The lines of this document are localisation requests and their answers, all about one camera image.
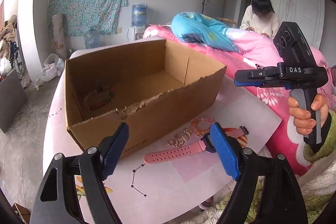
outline black hair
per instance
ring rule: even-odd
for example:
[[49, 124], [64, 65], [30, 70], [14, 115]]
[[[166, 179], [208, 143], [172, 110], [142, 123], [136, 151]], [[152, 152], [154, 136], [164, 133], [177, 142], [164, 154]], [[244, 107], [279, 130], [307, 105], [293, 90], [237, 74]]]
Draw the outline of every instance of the black hair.
[[274, 12], [272, 3], [270, 0], [252, 0], [252, 11], [255, 13], [262, 13], [264, 15]]

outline screw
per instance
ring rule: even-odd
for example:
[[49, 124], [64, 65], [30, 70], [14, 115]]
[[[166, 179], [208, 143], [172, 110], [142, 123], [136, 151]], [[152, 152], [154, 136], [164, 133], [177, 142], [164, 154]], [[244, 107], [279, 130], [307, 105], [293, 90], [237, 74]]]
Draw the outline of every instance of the screw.
[[60, 160], [62, 158], [62, 154], [61, 153], [57, 153], [55, 156], [54, 156], [54, 159], [55, 160]]
[[286, 157], [285, 157], [284, 154], [278, 154], [278, 155], [277, 155], [277, 158], [278, 158], [279, 160], [284, 160]]
[[87, 152], [89, 154], [94, 154], [95, 152], [97, 152], [97, 147], [92, 146], [87, 150]]
[[251, 155], [252, 154], [252, 150], [251, 150], [251, 148], [246, 147], [246, 148], [243, 149], [243, 153], [245, 155]]

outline pink blanket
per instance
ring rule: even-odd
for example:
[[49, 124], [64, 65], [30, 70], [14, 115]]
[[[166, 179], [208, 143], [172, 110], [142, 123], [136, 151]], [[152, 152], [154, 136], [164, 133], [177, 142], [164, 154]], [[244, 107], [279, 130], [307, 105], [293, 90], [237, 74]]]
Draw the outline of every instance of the pink blanket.
[[[256, 67], [256, 64], [263, 67], [276, 66], [278, 62], [283, 61], [270, 39], [257, 33], [244, 30], [229, 28], [226, 32], [228, 38], [240, 48], [240, 53], [224, 52], [204, 44], [181, 42], [173, 35], [169, 28], [157, 25], [148, 27], [144, 33], [144, 38], [154, 35], [193, 48], [198, 52], [202, 52], [203, 54], [211, 56], [226, 64], [226, 75], [232, 79], [234, 79], [237, 70], [252, 69], [253, 67]], [[336, 96], [332, 94], [333, 84], [330, 68], [328, 68], [327, 62], [319, 50], [314, 48], [311, 50], [317, 65], [325, 67], [329, 77], [328, 83], [318, 89], [318, 92], [326, 95], [329, 107], [336, 110]], [[303, 147], [305, 143], [303, 142], [303, 137], [297, 134], [296, 128], [293, 125], [293, 117], [289, 114], [287, 105], [289, 91], [284, 88], [260, 89], [254, 86], [247, 86], [245, 88], [262, 100], [282, 118], [279, 127], [266, 143], [272, 156], [275, 156], [277, 153], [283, 153], [287, 157], [295, 174], [303, 175], [306, 173], [310, 168], [310, 163], [303, 158]]]

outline hand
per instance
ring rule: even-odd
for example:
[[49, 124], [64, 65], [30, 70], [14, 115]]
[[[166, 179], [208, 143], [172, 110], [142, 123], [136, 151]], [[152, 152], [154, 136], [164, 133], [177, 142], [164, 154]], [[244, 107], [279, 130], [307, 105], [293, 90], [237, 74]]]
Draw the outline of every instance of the hand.
[[[308, 110], [300, 109], [299, 103], [293, 97], [288, 97], [289, 113], [294, 116], [294, 125], [296, 131], [301, 135], [308, 135], [312, 132], [313, 127], [316, 125], [314, 119], [310, 119], [311, 114]], [[324, 125], [328, 117], [328, 101], [322, 94], [317, 94], [314, 101], [310, 105], [311, 109], [316, 111], [320, 109], [321, 127]]]
[[269, 35], [266, 34], [266, 33], [264, 33], [264, 32], [262, 33], [262, 35], [265, 36], [265, 37], [267, 37], [267, 38], [269, 38]]

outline floral curtain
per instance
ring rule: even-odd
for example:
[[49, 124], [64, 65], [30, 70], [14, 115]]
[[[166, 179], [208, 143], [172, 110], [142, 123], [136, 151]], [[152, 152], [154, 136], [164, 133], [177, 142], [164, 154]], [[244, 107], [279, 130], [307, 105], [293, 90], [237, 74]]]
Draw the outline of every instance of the floral curtain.
[[99, 30], [100, 34], [115, 34], [122, 6], [127, 6], [127, 0], [50, 0], [49, 36], [53, 36], [51, 16], [58, 13], [63, 14], [65, 35], [84, 35], [90, 29]]

